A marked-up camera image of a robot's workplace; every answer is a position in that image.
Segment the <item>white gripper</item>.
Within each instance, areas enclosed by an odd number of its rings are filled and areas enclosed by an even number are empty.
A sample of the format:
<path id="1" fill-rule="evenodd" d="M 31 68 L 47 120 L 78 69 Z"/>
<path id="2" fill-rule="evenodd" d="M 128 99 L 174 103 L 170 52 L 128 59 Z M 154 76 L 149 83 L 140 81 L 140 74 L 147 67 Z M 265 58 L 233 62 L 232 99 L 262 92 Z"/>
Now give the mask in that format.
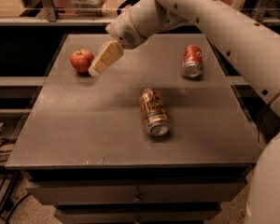
<path id="1" fill-rule="evenodd" d="M 123 9 L 116 19 L 106 26 L 106 31 L 116 40 L 105 43 L 92 61 L 89 67 L 92 77 L 100 76 L 119 60 L 124 49 L 135 49 L 147 41 L 145 22 L 148 15 L 146 7 L 134 5 Z"/>

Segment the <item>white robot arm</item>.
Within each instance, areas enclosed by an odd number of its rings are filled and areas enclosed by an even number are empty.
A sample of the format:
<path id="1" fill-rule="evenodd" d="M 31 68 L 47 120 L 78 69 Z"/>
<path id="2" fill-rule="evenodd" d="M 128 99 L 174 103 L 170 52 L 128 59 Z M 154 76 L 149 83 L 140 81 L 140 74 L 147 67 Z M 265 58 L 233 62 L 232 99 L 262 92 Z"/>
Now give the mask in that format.
<path id="1" fill-rule="evenodd" d="M 106 30 L 114 38 L 94 59 L 97 77 L 126 49 L 186 22 L 196 25 L 248 85 L 280 117 L 280 35 L 220 0 L 140 0 Z M 280 224 L 280 133 L 262 150 L 250 183 L 245 224 Z"/>

